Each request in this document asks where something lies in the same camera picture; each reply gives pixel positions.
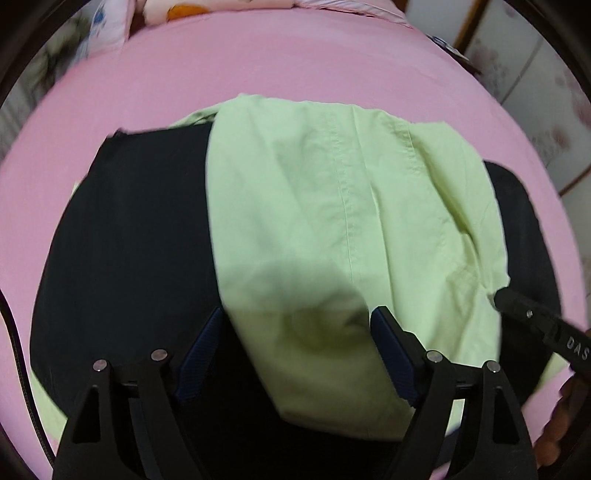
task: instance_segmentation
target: green garment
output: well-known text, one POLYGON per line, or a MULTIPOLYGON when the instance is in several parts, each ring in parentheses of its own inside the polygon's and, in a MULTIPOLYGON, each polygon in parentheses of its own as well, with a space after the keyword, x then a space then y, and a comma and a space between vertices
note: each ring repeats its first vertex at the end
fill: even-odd
POLYGON ((206 181, 220 295, 282 418, 360 438, 404 435, 413 411, 369 334, 380 305, 453 362, 498 358, 492 296, 509 281, 504 234, 482 159, 457 132, 247 95, 174 126, 204 121, 213 121, 206 181))

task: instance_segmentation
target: blue textured pad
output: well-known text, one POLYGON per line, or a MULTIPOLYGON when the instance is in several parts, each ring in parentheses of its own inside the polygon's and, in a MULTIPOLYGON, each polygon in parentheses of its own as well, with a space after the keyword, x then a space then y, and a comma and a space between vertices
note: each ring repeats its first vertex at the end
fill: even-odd
POLYGON ((223 311, 216 309, 195 340, 178 371, 178 385, 174 396, 179 401, 195 398, 201 391, 207 369, 219 343, 223 311))
POLYGON ((390 375, 396 393, 405 399, 410 406, 418 398, 418 391, 414 384, 414 368, 392 327, 379 309, 371 314, 371 336, 382 357, 382 362, 390 375))

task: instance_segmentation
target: bed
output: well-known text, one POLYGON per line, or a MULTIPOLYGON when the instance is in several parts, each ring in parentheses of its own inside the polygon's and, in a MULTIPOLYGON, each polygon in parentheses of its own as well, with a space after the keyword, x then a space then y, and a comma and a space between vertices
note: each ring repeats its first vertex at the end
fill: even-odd
MULTIPOLYGON (((240 93, 354 103, 412 122, 450 124, 483 158, 511 170, 526 186, 554 265, 563 316, 586 328, 577 246, 543 164, 509 115, 423 33, 334 11, 216 12, 146 28, 121 51, 72 68, 32 114, 2 164, 0 285, 25 356, 55 227, 105 137, 117 129, 166 127, 240 93)), ((28 466, 46 480, 51 470, 30 425, 4 331, 0 352, 0 422, 28 466)), ((526 405, 533 438, 568 375, 558 374, 526 405)))

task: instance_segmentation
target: orange pattern on pillow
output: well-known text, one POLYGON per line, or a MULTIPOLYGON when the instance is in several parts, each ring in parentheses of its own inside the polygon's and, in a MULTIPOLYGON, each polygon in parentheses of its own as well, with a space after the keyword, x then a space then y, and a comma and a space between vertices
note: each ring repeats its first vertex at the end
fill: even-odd
POLYGON ((180 4, 168 9, 166 20, 176 20, 178 18, 192 17, 194 15, 208 14, 209 10, 201 5, 180 4))

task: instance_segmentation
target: pillow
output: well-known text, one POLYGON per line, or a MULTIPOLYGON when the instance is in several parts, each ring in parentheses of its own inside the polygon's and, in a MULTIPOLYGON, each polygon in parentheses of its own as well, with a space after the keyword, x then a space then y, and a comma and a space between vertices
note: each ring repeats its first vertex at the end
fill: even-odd
POLYGON ((293 0, 147 0, 144 18, 147 25, 157 25, 177 18, 220 10, 291 7, 293 0))
POLYGON ((297 7, 336 10, 378 17, 389 22, 410 26, 406 15, 391 0, 295 0, 297 7))
POLYGON ((88 55, 121 48, 129 38, 135 0, 103 0, 92 18, 88 55))

